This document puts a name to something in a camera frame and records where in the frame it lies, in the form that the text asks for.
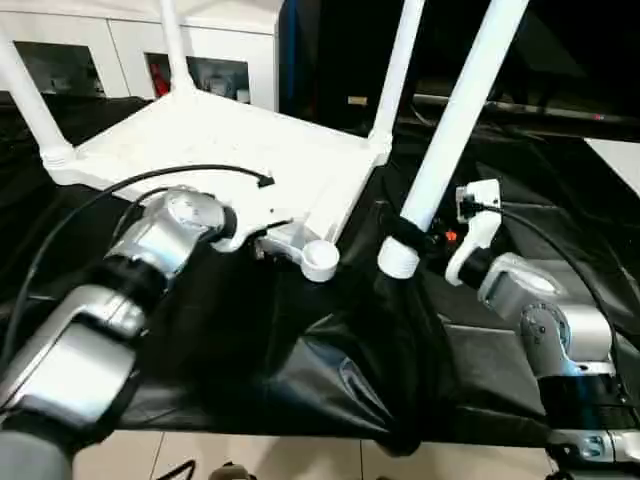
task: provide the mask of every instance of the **black tablecloth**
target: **black tablecloth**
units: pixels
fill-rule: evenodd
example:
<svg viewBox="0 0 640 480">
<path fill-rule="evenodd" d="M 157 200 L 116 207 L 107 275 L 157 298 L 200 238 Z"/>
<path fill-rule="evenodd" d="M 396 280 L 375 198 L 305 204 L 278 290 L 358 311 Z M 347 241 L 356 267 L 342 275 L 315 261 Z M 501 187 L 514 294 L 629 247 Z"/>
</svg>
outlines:
<svg viewBox="0 0 640 480">
<path fill-rule="evenodd" d="M 49 101 L 74 144 L 144 106 L 136 99 Z M 448 285 L 442 259 L 423 262 L 410 282 L 377 273 L 379 213 L 401 205 L 430 133 L 397 133 L 389 163 L 376 169 L 341 237 L 341 266 L 329 284 L 306 282 L 286 261 L 256 261 L 249 249 L 196 251 L 152 319 L 140 354 L 143 383 L 120 427 L 372 438 L 398 453 L 420 440 L 543 445 L 544 409 L 515 326 L 482 307 L 472 290 Z M 10 303 L 48 229 L 94 192 L 51 182 L 10 102 L 0 106 L 0 155 L 0 294 Z M 624 333 L 623 373 L 637 371 L 637 197 L 580 140 L 474 137 L 441 224 L 463 235 L 455 184 L 495 177 L 506 206 L 544 226 L 591 271 Z M 126 204 L 108 199 L 63 231 L 34 293 L 59 298 L 82 281 Z M 589 301 L 546 244 L 508 221 L 505 227 L 496 253 L 544 261 Z M 54 304 L 30 302 L 23 336 Z M 7 308 L 0 307 L 5 319 Z M 627 381 L 640 393 L 638 380 Z"/>
</svg>

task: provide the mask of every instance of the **black cable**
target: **black cable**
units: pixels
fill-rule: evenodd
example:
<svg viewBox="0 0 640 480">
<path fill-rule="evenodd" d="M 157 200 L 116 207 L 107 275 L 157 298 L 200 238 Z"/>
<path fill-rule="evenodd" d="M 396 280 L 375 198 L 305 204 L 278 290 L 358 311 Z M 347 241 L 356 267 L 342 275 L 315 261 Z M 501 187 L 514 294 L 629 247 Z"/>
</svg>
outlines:
<svg viewBox="0 0 640 480">
<path fill-rule="evenodd" d="M 111 234 L 111 240 L 109 241 L 109 248 L 111 248 L 111 247 L 113 247 L 115 245 L 115 243 L 118 240 L 118 238 L 120 237 L 120 235 L 122 235 L 122 231 L 124 230 L 124 227 L 126 226 L 129 218 L 136 211 L 136 209 L 140 206 L 140 204 L 142 204 L 143 201 L 145 201 L 147 198 L 155 195 L 156 193 L 166 192 L 167 190 L 169 190 L 169 187 L 154 188 L 152 190 L 149 190 L 148 192 L 143 193 L 138 198 L 136 198 L 135 201 L 133 201 L 125 209 L 123 214 L 118 219 L 118 223 L 116 224 L 116 227 L 113 229 L 113 233 Z"/>
<path fill-rule="evenodd" d="M 542 238 L 545 242 L 547 242 L 549 246 L 551 246 L 558 253 L 558 255 L 560 255 L 569 264 L 569 266 L 575 271 L 576 275 L 578 275 L 578 277 L 580 278 L 584 286 L 587 288 L 587 290 L 591 294 L 591 297 L 593 298 L 593 301 L 596 304 L 596 308 L 600 311 L 600 313 L 602 313 L 602 316 L 607 321 L 607 324 L 609 325 L 609 329 L 611 330 L 611 359 L 616 369 L 616 373 L 618 374 L 618 379 L 620 381 L 620 392 L 622 393 L 623 397 L 625 397 L 623 400 L 623 403 L 626 403 L 627 400 L 631 398 L 631 396 L 629 395 L 629 390 L 627 389 L 625 381 L 622 378 L 622 375 L 620 374 L 620 370 L 618 368 L 619 346 L 618 346 L 618 337 L 617 337 L 615 325 L 607 315 L 606 303 L 602 298 L 602 295 L 600 295 L 600 292 L 598 291 L 596 286 L 593 284 L 589 276 L 582 269 L 578 261 L 574 259 L 571 256 L 571 254 L 568 253 L 562 246 L 560 246 L 560 244 L 553 237 L 551 237 L 538 225 L 524 218 L 523 216 L 518 215 L 517 213 L 514 213 L 514 212 L 510 212 L 509 210 L 504 210 L 503 208 L 500 208 L 500 207 L 494 207 L 492 205 L 484 205 L 484 204 L 472 202 L 471 206 L 474 208 L 477 208 L 478 210 L 486 210 L 489 212 L 499 213 L 504 217 L 522 225 L 523 227 L 528 228 L 529 230 L 534 232 L 536 235 L 538 235 L 540 238 Z M 634 422 L 636 423 L 636 427 L 640 428 L 640 417 L 638 416 L 638 412 L 636 412 L 633 406 L 629 406 L 629 407 L 630 407 L 631 415 L 634 419 Z"/>
<path fill-rule="evenodd" d="M 9 324 L 7 325 L 7 332 L 5 334 L 3 340 L 3 348 L 2 354 L 0 355 L 0 372 L 6 372 L 9 363 L 13 357 L 15 351 L 15 343 L 18 334 L 18 326 L 20 325 L 20 320 L 22 318 L 22 314 L 24 311 L 25 303 L 27 301 L 27 297 L 29 295 L 29 286 L 33 281 L 36 273 L 38 272 L 38 267 L 40 266 L 40 262 L 42 262 L 42 258 L 46 253 L 47 249 L 51 246 L 56 236 L 60 231 L 73 220 L 79 213 L 83 212 L 87 208 L 93 206 L 98 201 L 103 198 L 111 195 L 112 193 L 117 192 L 118 190 L 122 190 L 125 187 L 133 185 L 134 183 L 141 182 L 143 180 L 147 180 L 149 178 L 160 177 L 163 175 L 169 175 L 172 173 L 180 173 L 180 172 L 191 172 L 191 171 L 200 171 L 200 170 L 216 170 L 216 171 L 227 171 L 227 172 L 236 172 L 242 173 L 244 175 L 250 175 L 252 177 L 256 177 L 258 179 L 258 187 L 266 187 L 268 185 L 274 184 L 273 178 L 263 175 L 259 172 L 255 172 L 253 170 L 249 170 L 242 167 L 236 167 L 233 165 L 219 165 L 219 164 L 197 164 L 197 165 L 180 165 L 176 167 L 167 167 L 159 170 L 151 170 L 148 172 L 140 173 L 138 175 L 134 175 L 133 177 L 126 178 L 118 183 L 111 185 L 110 187 L 102 190 L 101 192 L 94 195 L 92 198 L 87 200 L 85 203 L 80 205 L 75 210 L 72 210 L 64 217 L 58 224 L 49 232 L 47 237 L 44 239 L 40 248 L 36 252 L 33 260 L 31 261 L 31 265 L 29 266 L 29 270 L 27 271 L 27 275 L 20 287 L 18 292 L 18 296 L 16 298 L 16 302 L 13 307 L 13 311 L 11 312 L 11 317 L 9 318 Z"/>
<path fill-rule="evenodd" d="M 161 477 L 156 478 L 156 480 L 173 480 L 175 478 L 184 478 L 184 480 L 191 480 L 193 478 L 193 474 L 196 471 L 196 461 L 191 459 L 184 462 L 182 465 L 177 466 L 169 473 L 162 475 Z"/>
</svg>

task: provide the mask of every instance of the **white pole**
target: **white pole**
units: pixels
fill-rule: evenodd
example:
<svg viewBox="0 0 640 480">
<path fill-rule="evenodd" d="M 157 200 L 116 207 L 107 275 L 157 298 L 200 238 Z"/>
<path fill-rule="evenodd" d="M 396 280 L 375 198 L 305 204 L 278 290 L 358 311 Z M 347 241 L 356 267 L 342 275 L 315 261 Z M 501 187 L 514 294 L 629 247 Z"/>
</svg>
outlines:
<svg viewBox="0 0 640 480">
<path fill-rule="evenodd" d="M 487 100 L 529 0 L 492 0 L 400 215 L 426 232 Z M 378 255 L 387 275 L 407 279 L 416 252 L 388 237 Z"/>
<path fill-rule="evenodd" d="M 56 168 L 73 160 L 73 146 L 62 136 L 58 124 L 22 62 L 14 43 L 0 28 L 0 76 L 38 142 L 45 168 Z"/>
<path fill-rule="evenodd" d="M 160 0 L 160 12 L 162 14 L 162 30 L 167 43 L 169 66 L 171 67 L 171 89 L 195 88 L 193 79 L 189 75 L 187 57 L 182 45 L 180 21 L 173 0 Z"/>
<path fill-rule="evenodd" d="M 384 79 L 382 95 L 370 137 L 391 139 L 398 114 L 400 96 L 416 41 L 425 0 L 404 0 L 400 23 L 393 43 L 389 68 Z"/>
</svg>

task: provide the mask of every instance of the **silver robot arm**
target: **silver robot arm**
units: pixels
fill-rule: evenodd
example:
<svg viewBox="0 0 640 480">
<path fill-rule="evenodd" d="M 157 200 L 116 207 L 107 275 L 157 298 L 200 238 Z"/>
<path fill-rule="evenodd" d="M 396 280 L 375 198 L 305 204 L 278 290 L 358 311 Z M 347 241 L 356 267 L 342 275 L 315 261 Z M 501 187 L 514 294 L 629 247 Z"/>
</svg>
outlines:
<svg viewBox="0 0 640 480">
<path fill-rule="evenodd" d="M 458 192 L 459 206 L 469 197 L 498 206 L 499 186 L 469 184 Z M 463 219 L 469 242 L 451 259 L 447 280 L 466 278 L 478 300 L 520 333 L 552 429 L 548 451 L 567 475 L 557 478 L 639 478 L 631 475 L 640 466 L 640 431 L 615 369 L 609 322 L 534 262 L 490 257 L 499 217 L 485 210 Z"/>
<path fill-rule="evenodd" d="M 71 478 L 96 426 L 113 428 L 136 386 L 136 345 L 198 243 L 242 245 L 233 210 L 175 188 L 152 202 L 14 358 L 0 384 L 0 476 Z"/>
</svg>

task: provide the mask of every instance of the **black velcro strap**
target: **black velcro strap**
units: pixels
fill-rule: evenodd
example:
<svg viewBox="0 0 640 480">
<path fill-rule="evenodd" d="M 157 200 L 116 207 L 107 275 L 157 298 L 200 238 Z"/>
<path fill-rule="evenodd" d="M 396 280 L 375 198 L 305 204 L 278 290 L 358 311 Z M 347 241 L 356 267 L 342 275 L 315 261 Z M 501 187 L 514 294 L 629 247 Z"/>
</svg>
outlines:
<svg viewBox="0 0 640 480">
<path fill-rule="evenodd" d="M 427 234 L 406 218 L 387 213 L 383 216 L 383 227 L 388 235 L 403 245 L 413 248 L 419 257 L 422 258 L 429 252 L 430 243 L 427 241 Z"/>
</svg>

